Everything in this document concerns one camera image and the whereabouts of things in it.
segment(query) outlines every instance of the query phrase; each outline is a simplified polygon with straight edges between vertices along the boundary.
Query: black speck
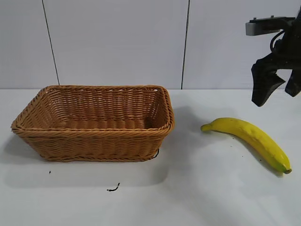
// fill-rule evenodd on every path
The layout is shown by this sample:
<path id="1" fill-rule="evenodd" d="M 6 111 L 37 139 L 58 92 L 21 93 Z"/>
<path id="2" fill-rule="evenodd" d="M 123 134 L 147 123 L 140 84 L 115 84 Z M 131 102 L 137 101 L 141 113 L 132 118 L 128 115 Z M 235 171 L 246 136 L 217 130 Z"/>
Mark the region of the black speck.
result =
<path id="1" fill-rule="evenodd" d="M 120 183 L 118 183 L 117 187 L 115 189 L 107 189 L 108 192 L 114 192 L 119 188 Z"/>

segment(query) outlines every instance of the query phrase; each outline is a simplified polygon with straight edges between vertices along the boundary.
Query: tabletop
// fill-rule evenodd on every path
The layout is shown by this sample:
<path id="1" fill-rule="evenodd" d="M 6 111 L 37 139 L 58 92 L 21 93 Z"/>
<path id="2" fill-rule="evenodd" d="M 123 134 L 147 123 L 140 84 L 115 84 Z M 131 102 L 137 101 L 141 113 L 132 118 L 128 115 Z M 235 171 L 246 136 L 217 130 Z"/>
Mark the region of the tabletop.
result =
<path id="1" fill-rule="evenodd" d="M 37 93 L 0 90 L 0 225 L 301 225 L 301 96 L 278 90 L 257 107 L 251 90 L 169 90 L 176 127 L 157 158 L 60 163 L 43 160 L 10 131 Z M 267 132 L 292 173 L 280 177 L 232 136 L 200 131 L 218 117 Z"/>

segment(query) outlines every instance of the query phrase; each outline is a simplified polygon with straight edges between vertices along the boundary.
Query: cable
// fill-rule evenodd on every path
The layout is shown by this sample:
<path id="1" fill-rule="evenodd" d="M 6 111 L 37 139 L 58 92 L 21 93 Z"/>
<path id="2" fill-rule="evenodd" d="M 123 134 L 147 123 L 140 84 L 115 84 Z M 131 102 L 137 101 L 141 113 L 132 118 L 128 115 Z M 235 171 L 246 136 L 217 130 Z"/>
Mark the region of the cable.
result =
<path id="1" fill-rule="evenodd" d="M 270 48 L 271 52 L 274 53 L 274 54 L 276 54 L 276 55 L 278 55 L 278 53 L 275 51 L 274 42 L 275 42 L 275 40 L 276 40 L 280 35 L 282 35 L 284 32 L 285 32 L 285 31 L 283 30 L 283 31 L 279 32 L 278 34 L 276 34 L 276 35 L 272 38 L 272 40 L 271 40 L 271 42 L 270 42 L 270 44 L 269 44 L 269 48 Z"/>

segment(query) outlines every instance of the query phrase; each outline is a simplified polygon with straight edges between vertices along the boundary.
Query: wicker basket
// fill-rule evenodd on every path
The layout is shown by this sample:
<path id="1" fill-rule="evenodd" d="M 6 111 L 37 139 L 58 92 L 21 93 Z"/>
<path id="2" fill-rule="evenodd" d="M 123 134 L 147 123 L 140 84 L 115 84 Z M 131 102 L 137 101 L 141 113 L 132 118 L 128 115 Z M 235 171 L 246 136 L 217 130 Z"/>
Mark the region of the wicker basket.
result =
<path id="1" fill-rule="evenodd" d="M 49 86 L 12 131 L 50 161 L 146 161 L 174 127 L 160 86 Z"/>

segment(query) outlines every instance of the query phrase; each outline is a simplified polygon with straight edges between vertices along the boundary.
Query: yellow banana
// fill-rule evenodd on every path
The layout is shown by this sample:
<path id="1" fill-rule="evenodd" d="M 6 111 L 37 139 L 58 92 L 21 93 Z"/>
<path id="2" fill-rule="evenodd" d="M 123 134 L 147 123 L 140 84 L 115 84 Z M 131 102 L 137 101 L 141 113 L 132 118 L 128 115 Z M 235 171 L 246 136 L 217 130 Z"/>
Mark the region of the yellow banana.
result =
<path id="1" fill-rule="evenodd" d="M 246 121 L 235 118 L 219 118 L 203 125 L 201 130 L 233 134 L 251 145 L 277 171 L 285 174 L 292 172 L 288 157 L 272 138 Z"/>

